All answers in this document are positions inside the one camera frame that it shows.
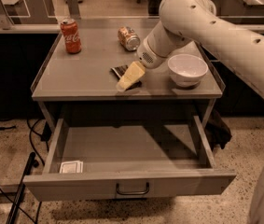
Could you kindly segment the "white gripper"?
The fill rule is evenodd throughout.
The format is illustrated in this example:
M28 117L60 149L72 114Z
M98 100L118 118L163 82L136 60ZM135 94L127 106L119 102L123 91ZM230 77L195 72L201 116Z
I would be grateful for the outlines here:
M147 69L155 69L161 66L164 58L157 55L148 45L148 39L145 38L137 49L139 61L132 62L124 75L116 85L118 91L126 91L132 85L137 83L146 73Z

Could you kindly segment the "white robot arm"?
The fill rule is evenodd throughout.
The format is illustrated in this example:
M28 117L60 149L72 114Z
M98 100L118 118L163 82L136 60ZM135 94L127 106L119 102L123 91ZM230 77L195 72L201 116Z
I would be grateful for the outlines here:
M219 19L210 0L162 0L159 15L137 49L143 67L157 68L174 50L196 41L264 99L264 35ZM264 168L247 224L264 224Z

